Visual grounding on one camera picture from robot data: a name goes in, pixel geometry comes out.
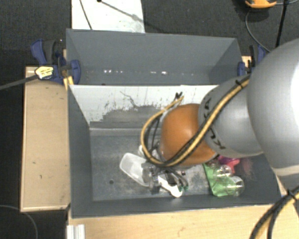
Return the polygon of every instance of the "clear plastic object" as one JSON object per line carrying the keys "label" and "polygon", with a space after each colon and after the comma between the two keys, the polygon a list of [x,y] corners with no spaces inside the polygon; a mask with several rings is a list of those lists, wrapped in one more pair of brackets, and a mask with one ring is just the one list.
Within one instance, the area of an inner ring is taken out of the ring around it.
{"label": "clear plastic object", "polygon": [[[143,180],[142,164],[145,162],[145,158],[134,155],[132,153],[125,153],[120,163],[120,169],[140,185],[149,187],[149,184],[145,183]],[[172,196],[180,197],[182,195],[183,192],[179,191],[176,185],[170,186],[168,182],[160,176],[158,177],[158,181],[161,184],[161,187],[169,191]]]}
{"label": "clear plastic object", "polygon": [[149,184],[145,183],[143,180],[143,168],[142,164],[146,162],[146,159],[136,156],[132,153],[125,153],[123,156],[120,169],[130,176],[137,183],[141,184],[144,187],[148,187]]}

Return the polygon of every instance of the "wire bundle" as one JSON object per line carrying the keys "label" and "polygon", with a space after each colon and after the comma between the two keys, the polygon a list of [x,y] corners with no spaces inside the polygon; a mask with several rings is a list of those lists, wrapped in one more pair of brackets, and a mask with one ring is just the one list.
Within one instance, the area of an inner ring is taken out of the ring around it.
{"label": "wire bundle", "polygon": [[141,144],[143,148],[143,152],[145,154],[145,157],[148,159],[149,162],[156,165],[157,167],[173,167],[177,166],[180,163],[182,163],[185,159],[187,159],[198,147],[198,145],[203,140],[204,136],[208,132],[208,130],[211,128],[213,122],[220,114],[221,110],[226,106],[226,104],[234,97],[236,96],[243,88],[245,88],[249,83],[250,75],[242,79],[240,82],[236,81],[236,84],[221,98],[221,100],[218,101],[218,103],[215,105],[215,107],[211,110],[211,112],[208,114],[208,116],[205,118],[205,121],[202,123],[202,125],[199,127],[197,133],[176,153],[176,155],[167,160],[167,161],[161,161],[157,158],[155,158],[151,152],[148,150],[148,127],[153,125],[155,120],[160,118],[162,114],[171,109],[174,105],[180,103],[183,99],[183,97],[176,98],[172,103],[170,103],[167,107],[165,107],[163,110],[159,111],[144,124],[143,129],[141,131]]}
{"label": "wire bundle", "polygon": [[277,201],[258,221],[255,225],[250,239],[259,238],[261,231],[268,227],[267,238],[271,239],[273,235],[273,229],[275,225],[275,221],[278,215],[286,209],[287,206],[294,204],[297,200],[299,200],[299,186],[297,186],[292,191],[288,191],[288,194],[282,197],[279,201]]}

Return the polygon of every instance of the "black mat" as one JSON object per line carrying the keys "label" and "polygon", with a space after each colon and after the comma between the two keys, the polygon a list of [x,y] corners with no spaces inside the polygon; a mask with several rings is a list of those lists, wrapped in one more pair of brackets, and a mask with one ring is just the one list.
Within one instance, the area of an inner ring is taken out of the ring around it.
{"label": "black mat", "polygon": [[[20,79],[26,64],[36,62],[29,48],[33,41],[65,39],[65,29],[71,26],[70,3],[0,0],[0,84]],[[237,0],[142,0],[142,4],[146,32],[235,37],[244,55],[249,53],[249,45],[255,44],[244,25],[247,9]],[[276,42],[281,11],[277,6],[250,15],[250,29],[269,49]],[[287,9],[281,44],[297,37],[299,2]],[[21,144],[22,87],[13,87],[0,92],[0,204],[18,206]],[[64,238],[64,212],[44,212],[34,219],[39,238]],[[33,238],[30,226],[13,211],[0,210],[0,238]]]}

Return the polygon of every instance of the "black cable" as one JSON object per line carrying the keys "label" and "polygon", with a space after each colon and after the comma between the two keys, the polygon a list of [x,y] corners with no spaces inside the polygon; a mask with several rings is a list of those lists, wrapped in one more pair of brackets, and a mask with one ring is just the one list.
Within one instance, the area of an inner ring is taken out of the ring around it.
{"label": "black cable", "polygon": [[32,75],[32,76],[27,77],[27,78],[22,79],[22,80],[18,80],[18,81],[11,82],[11,83],[8,83],[8,84],[5,84],[5,85],[1,85],[0,90],[4,90],[4,89],[7,89],[7,88],[14,87],[14,86],[24,84],[24,83],[27,83],[27,82],[30,82],[30,81],[33,81],[33,80],[37,80],[37,79],[38,79],[37,75]]}
{"label": "black cable", "polygon": [[91,26],[91,24],[90,24],[90,21],[89,21],[89,19],[88,19],[88,16],[87,16],[87,14],[86,14],[86,11],[84,10],[82,0],[79,0],[79,1],[80,1],[81,8],[82,8],[82,10],[83,10],[84,16],[85,16],[85,18],[86,18],[86,21],[88,22],[90,29],[93,30],[93,28],[92,28],[92,26]]}
{"label": "black cable", "polygon": [[289,190],[288,194],[283,198],[283,201],[280,203],[280,205],[278,206],[278,208],[276,208],[273,213],[272,213],[272,218],[270,220],[269,226],[268,226],[268,231],[267,231],[267,238],[271,239],[273,236],[273,229],[274,229],[274,225],[275,225],[275,221],[279,215],[279,213],[281,212],[281,210],[284,208],[284,206],[293,198],[295,199],[295,201],[297,201],[297,198],[295,197],[295,195],[299,193],[299,186],[297,186],[295,189],[293,190]]}
{"label": "black cable", "polygon": [[153,136],[152,136],[152,140],[151,140],[151,149],[154,148],[155,135],[156,135],[156,131],[158,129],[158,125],[159,125],[159,119],[156,119],[156,126],[155,126]]}

